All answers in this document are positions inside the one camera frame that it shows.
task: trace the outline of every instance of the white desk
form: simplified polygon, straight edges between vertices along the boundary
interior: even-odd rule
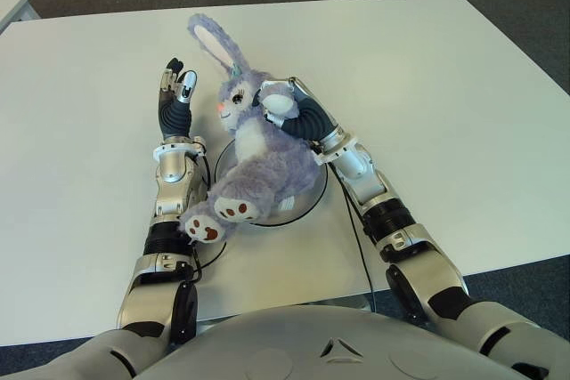
[[[172,56],[199,73],[192,131],[212,164],[230,140],[216,118],[222,76],[186,31],[195,12],[253,66],[302,77],[464,274],[570,252],[570,98],[465,0],[26,21],[0,37],[0,344],[114,327],[156,194],[157,88]],[[299,222],[229,242],[199,283],[199,318],[367,289],[331,180]]]
[[[0,0],[0,33],[13,21],[38,18],[39,15],[29,4],[29,0]]]

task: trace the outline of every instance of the bunny paw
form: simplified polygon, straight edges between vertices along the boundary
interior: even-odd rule
[[[253,222],[260,215],[255,205],[243,199],[218,198],[214,211],[227,222]]]
[[[209,215],[196,214],[184,224],[184,230],[192,239],[217,242],[224,237],[225,229]]]

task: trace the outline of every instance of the bunny eye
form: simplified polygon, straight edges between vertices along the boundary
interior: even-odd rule
[[[243,100],[243,94],[245,93],[245,91],[243,89],[240,89],[238,91],[238,93],[236,93],[235,95],[233,95],[232,97],[232,102],[234,104],[241,104],[241,101]]]

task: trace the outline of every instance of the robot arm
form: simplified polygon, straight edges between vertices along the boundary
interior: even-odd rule
[[[159,124],[164,141],[154,150],[159,191],[117,329],[6,380],[130,379],[164,358],[170,344],[185,343],[196,335],[194,283],[200,279],[201,268],[194,245],[178,230],[178,217],[188,205],[206,198],[208,184],[198,163],[206,145],[200,137],[188,137],[197,77],[193,71],[180,75],[182,68],[180,61],[172,59],[160,83]]]
[[[498,303],[473,300],[457,267],[426,228],[415,222],[370,153],[337,124],[306,86],[291,77],[266,81],[262,89],[284,83],[297,100],[299,118],[277,117],[267,105],[267,120],[313,141],[318,159],[333,166],[365,233],[389,263],[388,284],[410,320],[428,320],[441,336],[529,378],[567,378],[570,344]]]

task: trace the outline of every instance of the purple plush rabbit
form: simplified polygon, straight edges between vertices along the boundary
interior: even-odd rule
[[[235,137],[238,163],[180,223],[192,239],[218,242],[228,239],[239,223],[263,220],[275,204],[311,189],[319,167],[306,141],[264,118],[262,104],[282,117],[298,115],[289,88],[275,84],[256,97],[262,82],[272,76],[251,69],[240,48],[206,15],[193,15],[189,30],[230,78],[220,89],[218,112],[225,130]]]

